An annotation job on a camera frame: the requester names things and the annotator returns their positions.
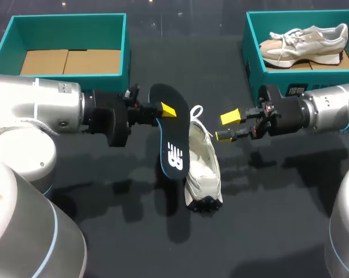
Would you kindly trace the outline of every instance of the table surface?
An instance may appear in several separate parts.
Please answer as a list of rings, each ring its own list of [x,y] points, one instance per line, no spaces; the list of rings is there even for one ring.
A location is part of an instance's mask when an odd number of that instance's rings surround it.
[[[240,54],[247,10],[349,8],[349,0],[65,3],[0,0],[0,39],[12,14],[127,12],[139,99],[154,83],[172,85],[190,107],[203,105],[211,132],[220,114],[252,105]],[[162,178],[154,127],[135,126],[122,149],[98,135],[56,144],[54,202],[86,236],[86,278],[329,277],[323,243],[349,169],[349,135],[215,142],[224,206],[213,214],[187,210],[183,187]]]

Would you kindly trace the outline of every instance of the cardboard box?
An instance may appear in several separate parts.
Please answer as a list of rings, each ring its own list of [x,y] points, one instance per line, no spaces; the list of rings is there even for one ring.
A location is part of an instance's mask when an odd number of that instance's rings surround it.
[[[13,16],[0,44],[0,74],[124,93],[130,75],[126,14]]]
[[[284,34],[294,28],[305,29],[312,25],[321,28],[348,25],[348,43],[340,65],[294,65],[291,69],[271,69],[264,65],[259,44],[270,39],[270,32]],[[247,12],[243,33],[242,55],[253,101],[258,103],[261,85],[274,83],[283,96],[299,94],[349,83],[349,10],[303,10],[278,12]]]

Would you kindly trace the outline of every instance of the cardboard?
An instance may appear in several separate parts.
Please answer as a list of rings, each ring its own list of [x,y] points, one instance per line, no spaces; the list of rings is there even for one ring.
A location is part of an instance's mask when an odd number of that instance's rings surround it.
[[[343,52],[343,59],[339,65],[320,65],[315,62],[310,62],[313,70],[349,70],[349,58],[346,51]]]
[[[29,50],[20,75],[118,74],[120,50]]]
[[[68,50],[30,50],[20,75],[63,74]]]
[[[64,74],[118,74],[120,50],[70,50]]]
[[[267,71],[311,71],[310,63],[294,64],[291,68],[269,68],[266,67]]]

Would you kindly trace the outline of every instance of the white sneaker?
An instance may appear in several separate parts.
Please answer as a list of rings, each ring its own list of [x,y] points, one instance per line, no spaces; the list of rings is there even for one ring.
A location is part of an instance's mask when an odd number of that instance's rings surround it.
[[[218,209],[222,205],[220,167],[212,136],[198,120],[203,107],[196,105],[190,111],[190,170],[186,176],[186,206],[194,211]]]
[[[279,35],[270,33],[271,39],[260,44],[262,58],[268,66],[290,68],[300,60],[318,64],[338,65],[348,41],[347,25],[336,28],[293,29]]]

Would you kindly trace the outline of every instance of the black shoe sole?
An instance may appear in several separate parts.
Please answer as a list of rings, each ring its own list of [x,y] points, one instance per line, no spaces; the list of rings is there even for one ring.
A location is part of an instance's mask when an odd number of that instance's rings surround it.
[[[210,213],[218,210],[221,206],[222,203],[220,200],[214,200],[214,198],[207,196],[199,201],[193,200],[187,208],[197,213]]]

